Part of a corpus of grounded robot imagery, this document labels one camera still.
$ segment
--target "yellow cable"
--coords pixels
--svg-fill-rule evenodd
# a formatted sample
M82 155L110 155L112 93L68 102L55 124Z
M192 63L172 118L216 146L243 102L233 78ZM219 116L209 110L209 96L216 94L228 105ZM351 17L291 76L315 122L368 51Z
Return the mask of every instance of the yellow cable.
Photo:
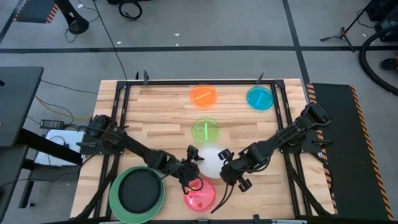
M49 111L51 111L51 112L54 112L54 113L57 113L57 114L60 114L60 115L64 115L64 116L66 116L66 117L68 117L68 118L74 118L74 119L89 119L89 118L91 118L91 116L85 116L85 117L72 117L72 116L70 116L69 114L65 114L65 113L62 113L62 112L59 112L59 111L56 111L56 110L53 110L53 109L51 109L51 108L49 108L47 105L46 105L46 103L42 100L42 99L40 99L38 96L35 96L36 97L36 99L47 109L47 110L49 110Z

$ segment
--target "orange and black warning tape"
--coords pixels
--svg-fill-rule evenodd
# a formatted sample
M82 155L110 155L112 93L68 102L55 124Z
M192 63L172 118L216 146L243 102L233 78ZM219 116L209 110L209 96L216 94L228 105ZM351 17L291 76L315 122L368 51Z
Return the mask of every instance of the orange and black warning tape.
M57 5L54 5L54 7L51 9L49 16L47 17L47 20L45 21L46 24L51 23L51 21L54 19L55 14L57 11L60 10Z
M317 98L315 96L315 90L313 88L312 83L307 84L307 88L308 88L308 98L310 99L310 102L311 103L317 103ZM319 140L323 140L322 131L318 130L317 133L318 133L318 139ZM338 211L337 211L335 193L333 193L333 189L332 189L332 185L331 185L331 174L330 174L330 170L329 170L329 167L328 167L329 163L328 163L328 156L326 154L326 149L322 149L321 159L323 161L325 161L325 163L323 164L323 171L325 173L326 182L328 183L328 187L329 187L329 191L330 191L330 197L331 197L331 202L333 204L333 208L335 209L335 214L337 214Z
M386 211L387 211L387 214L388 214L388 219L393 220L394 217L392 216L392 211L391 211L390 205L388 203L386 190L384 188L383 181L381 179L381 173L380 173L380 170L379 170L379 166L377 164L376 156L374 155L371 139L370 139L369 134L368 134L368 129L366 128L366 123L365 123L365 119L363 118L361 106L359 105L358 96L356 94L355 88L353 86L350 86L350 87L351 87L351 89L353 91L354 101L355 101L356 109L358 110L359 120L361 120L363 134L364 134L364 137L366 139L366 144L368 145L369 155L370 155L370 157L372 159L374 173L376 175L377 181L379 182L380 192L381 192L381 195L383 197L384 206L386 207Z
M22 11L22 8L25 6L25 4L26 4L27 2L28 2L28 0L25 0L24 3L22 3L22 5L21 5L21 7L19 8L17 14L15 15L13 21L15 21L15 22L18 21L18 15L19 15L19 13ZM60 8L59 8L56 4L54 4L54 7L51 9L49 16L47 16L47 19L46 19L46 21L45 21L46 24L49 24L49 23L52 22L52 20L53 20L54 17L55 17L55 14L57 13L58 10L60 10Z
M25 0L25 1L22 3L21 7L19 8L17 14L15 15L15 17L14 17L14 19L13 19L14 22L17 21L18 15L19 15L19 13L21 12L22 8L25 6L25 4L26 4L27 1L28 1L28 0Z

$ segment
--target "wooden table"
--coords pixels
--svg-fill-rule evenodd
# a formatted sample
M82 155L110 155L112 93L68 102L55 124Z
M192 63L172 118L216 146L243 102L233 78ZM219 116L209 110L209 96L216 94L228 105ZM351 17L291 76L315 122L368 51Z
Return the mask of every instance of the wooden table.
M292 117L295 119L307 104L303 87L299 79L284 81ZM94 114L111 115L116 82L101 82ZM191 104L189 93L192 87L190 85L133 86L130 90L126 116L128 135L149 148L163 149L177 158L183 158L186 157L189 144L199 147L195 145L192 126L200 118L215 119L221 131L217 144L234 152L239 152L251 143L275 134L277 130L275 109L258 112L250 108L246 102L246 93L252 85L216 85L218 101L208 110L199 110ZM279 92L278 95L279 104L282 106ZM116 118L118 122L120 111L118 110ZM283 109L281 112L286 126ZM143 160L137 155L130 151L124 152L119 163L119 173L132 166L144 165ZM302 154L301 158L308 188L326 210L334 213L322 164L309 154ZM98 155L82 167L71 217L78 215L96 192L102 161L103 156ZM265 171L244 176L250 178L253 184L251 189L241 193L236 188L229 201L214 214L189 210L182 200L183 193L178 180L168 177L165 179L165 203L154 220L252 219L254 214L259 214L261 218L294 217L284 158L281 153L277 151L274 153ZM211 181L216 187L218 197L216 203L218 203L224 194L225 183L221 179ZM300 211L304 213L300 192L298 199ZM107 200L108 191L103 196L100 215L105 214Z

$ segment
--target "desk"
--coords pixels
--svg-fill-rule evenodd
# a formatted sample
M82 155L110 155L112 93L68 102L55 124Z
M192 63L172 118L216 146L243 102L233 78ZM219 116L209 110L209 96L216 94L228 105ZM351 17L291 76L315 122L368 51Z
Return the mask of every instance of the desk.
M117 81L102 81L94 114L111 116ZM299 79L284 80L290 112L295 119L307 104ZM134 85L130 89L126 113L128 135L149 148L162 149L177 158L186 157L187 146L195 144L192 126L202 117L217 120L221 136L217 144L234 152L243 150L249 144L267 139L275 134L277 121L275 109L258 112L246 103L246 93L253 85L215 85L218 92L217 104L208 110L198 110L189 100L193 85ZM278 99L282 104L280 92ZM119 99L121 108L123 97ZM281 108L284 126L285 112ZM119 122L121 109L116 121ZM303 172L307 186L315 198L331 213L333 205L322 164L309 154L302 154ZM76 188L71 217L77 216L88 204L98 188L103 156L95 156L81 169ZM144 165L143 160L129 151L120 157L118 173L132 167ZM214 214L195 213L189 210L183 200L181 186L177 179L165 179L166 199L154 220L197 220L197 219L252 219L293 218L289 185L281 153L275 152L269 167L260 173L245 174L253 184L241 193L238 188L230 200ZM225 184L221 179L211 180L216 187L217 203L224 194ZM100 216L105 215L108 191L103 196ZM301 213L304 212L301 194L298 193Z
M21 169L34 169L25 158L29 147L81 164L81 155L23 129L26 116L39 87L42 67L0 67L0 222L16 186ZM26 207L33 181L28 181L19 207Z

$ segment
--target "gray floor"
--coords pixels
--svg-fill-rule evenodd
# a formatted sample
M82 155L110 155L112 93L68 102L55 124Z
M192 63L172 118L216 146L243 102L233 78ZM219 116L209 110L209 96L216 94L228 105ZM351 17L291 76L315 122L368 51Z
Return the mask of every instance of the gray floor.
M70 0L76 7L77 0ZM289 0L302 46L344 46L344 42L319 39L348 26L368 0ZM93 7L90 0L83 3ZM5 25L16 0L3 0L0 29ZM280 0L153 0L142 2L144 13L135 22L120 18L118 9L97 1L99 11L116 47L175 47L221 45L293 46L284 6ZM88 20L95 12L78 9ZM367 16L361 18L370 23ZM0 43L0 49L67 49L111 47L100 20L67 43L64 18L57 13L49 25L13 22ZM374 31L355 25L349 33L354 45L361 45ZM375 41L373 45L386 45ZM396 52L369 52L368 60L378 74L398 86L398 76L383 72L378 63ZM119 53L128 78L146 69L151 78L302 78L294 51L199 51L199 52L123 52ZM358 55L352 52L303 52L311 82L354 85L363 107L374 150L394 216L398 216L398 124L397 97L375 85L361 70ZM114 53L0 54L0 66L43 66L43 79L77 89L97 91L100 80L123 79ZM64 106L75 116L88 116L95 107L95 95L77 93L41 83L37 95L49 103ZM61 119L34 101L29 116L36 120ZM27 119L25 128L45 133ZM18 183L3 223L42 223L69 217L77 177L64 177L54 184L36 184L31 200L36 207L18 209L22 186Z

